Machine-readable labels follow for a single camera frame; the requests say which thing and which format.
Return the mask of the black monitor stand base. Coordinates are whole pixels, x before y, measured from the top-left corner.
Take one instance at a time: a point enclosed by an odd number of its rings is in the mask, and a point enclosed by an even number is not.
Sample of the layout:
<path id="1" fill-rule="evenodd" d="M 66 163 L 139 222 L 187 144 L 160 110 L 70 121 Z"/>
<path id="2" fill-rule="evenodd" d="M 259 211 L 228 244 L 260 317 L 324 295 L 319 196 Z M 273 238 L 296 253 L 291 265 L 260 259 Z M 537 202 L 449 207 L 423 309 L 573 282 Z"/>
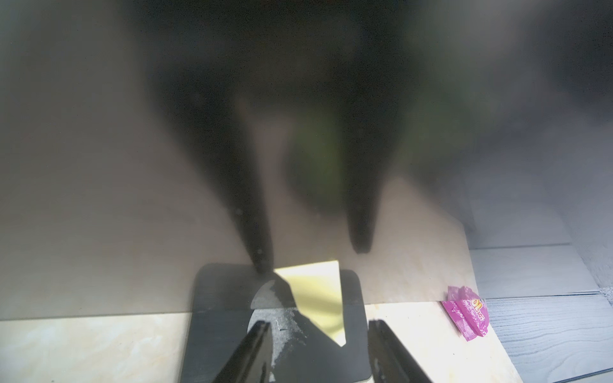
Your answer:
<path id="1" fill-rule="evenodd" d="M 273 382 L 361 382 L 372 377 L 367 316 L 359 278 L 342 270 L 346 345 L 338 346 L 298 311 L 289 285 L 248 265 L 202 267 L 193 291 L 180 379 L 211 382 L 251 327 L 270 322 Z"/>

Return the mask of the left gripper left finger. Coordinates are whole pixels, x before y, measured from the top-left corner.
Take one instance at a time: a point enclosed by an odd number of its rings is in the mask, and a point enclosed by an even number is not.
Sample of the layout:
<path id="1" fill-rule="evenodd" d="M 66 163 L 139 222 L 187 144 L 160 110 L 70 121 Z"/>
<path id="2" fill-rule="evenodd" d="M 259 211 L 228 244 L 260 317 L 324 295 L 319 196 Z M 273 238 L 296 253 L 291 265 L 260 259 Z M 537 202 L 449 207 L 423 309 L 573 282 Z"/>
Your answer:
<path id="1" fill-rule="evenodd" d="M 243 338 L 213 383 L 268 383 L 271 377 L 271 323 L 257 321 Z"/>

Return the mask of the yellow-green sticky note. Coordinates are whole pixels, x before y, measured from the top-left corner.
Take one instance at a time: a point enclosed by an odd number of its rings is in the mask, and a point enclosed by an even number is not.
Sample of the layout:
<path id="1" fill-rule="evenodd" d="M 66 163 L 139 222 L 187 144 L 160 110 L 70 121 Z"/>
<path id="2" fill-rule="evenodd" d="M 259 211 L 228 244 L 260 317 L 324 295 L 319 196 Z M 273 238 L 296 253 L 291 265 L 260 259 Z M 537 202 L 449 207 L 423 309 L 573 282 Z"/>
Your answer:
<path id="1" fill-rule="evenodd" d="M 337 346 L 346 345 L 343 292 L 338 260 L 275 269 L 290 287 L 295 305 Z"/>

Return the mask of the purple snack packet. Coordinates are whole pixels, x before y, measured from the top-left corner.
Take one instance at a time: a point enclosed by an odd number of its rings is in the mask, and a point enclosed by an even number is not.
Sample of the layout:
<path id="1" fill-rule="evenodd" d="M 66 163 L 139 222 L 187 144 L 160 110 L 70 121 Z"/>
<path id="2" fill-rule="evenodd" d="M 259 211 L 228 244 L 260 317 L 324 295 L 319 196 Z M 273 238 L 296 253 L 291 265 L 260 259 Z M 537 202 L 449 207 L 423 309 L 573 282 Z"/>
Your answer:
<path id="1" fill-rule="evenodd" d="M 448 286 L 442 306 L 462 337 L 470 342 L 488 334 L 490 318 L 485 302 L 469 287 Z"/>

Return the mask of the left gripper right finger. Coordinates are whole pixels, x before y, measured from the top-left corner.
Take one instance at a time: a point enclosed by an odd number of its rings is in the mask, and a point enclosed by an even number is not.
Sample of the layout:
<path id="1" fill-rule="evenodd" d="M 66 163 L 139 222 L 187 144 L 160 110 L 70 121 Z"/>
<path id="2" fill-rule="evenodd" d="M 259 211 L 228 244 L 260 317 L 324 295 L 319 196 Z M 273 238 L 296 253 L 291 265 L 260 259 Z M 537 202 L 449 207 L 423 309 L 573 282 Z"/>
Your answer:
<path id="1" fill-rule="evenodd" d="M 385 321 L 370 320 L 367 338 L 374 382 L 432 383 Z"/>

